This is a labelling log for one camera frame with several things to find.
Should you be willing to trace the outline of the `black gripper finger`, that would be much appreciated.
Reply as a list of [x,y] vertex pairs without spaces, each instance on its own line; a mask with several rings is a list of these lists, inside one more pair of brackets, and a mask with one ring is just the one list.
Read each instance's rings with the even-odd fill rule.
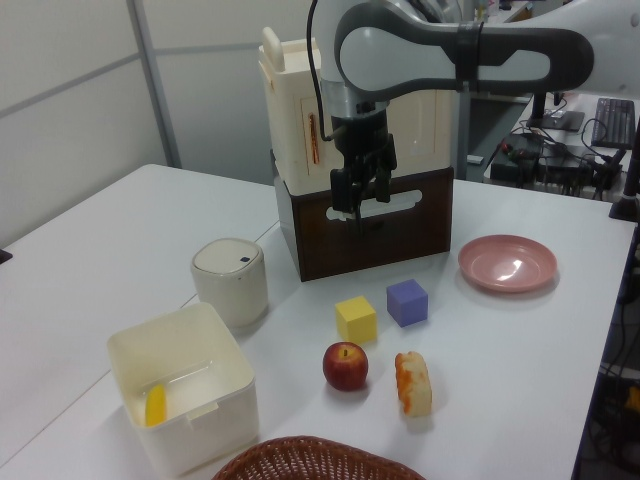
[[394,148],[385,148],[374,155],[375,159],[375,198],[380,203],[389,203],[392,172],[397,168]]
[[369,185],[369,179],[349,168],[330,172],[331,202],[335,211],[346,215],[358,235],[363,235],[361,204]]

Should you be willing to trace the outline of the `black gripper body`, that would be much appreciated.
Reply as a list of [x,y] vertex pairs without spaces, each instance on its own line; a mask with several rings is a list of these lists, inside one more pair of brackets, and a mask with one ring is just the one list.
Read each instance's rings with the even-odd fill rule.
[[355,171],[360,162],[370,157],[380,157],[385,169],[397,168],[393,136],[389,133],[387,113],[378,113],[358,118],[331,117],[334,145],[343,158],[342,169]]

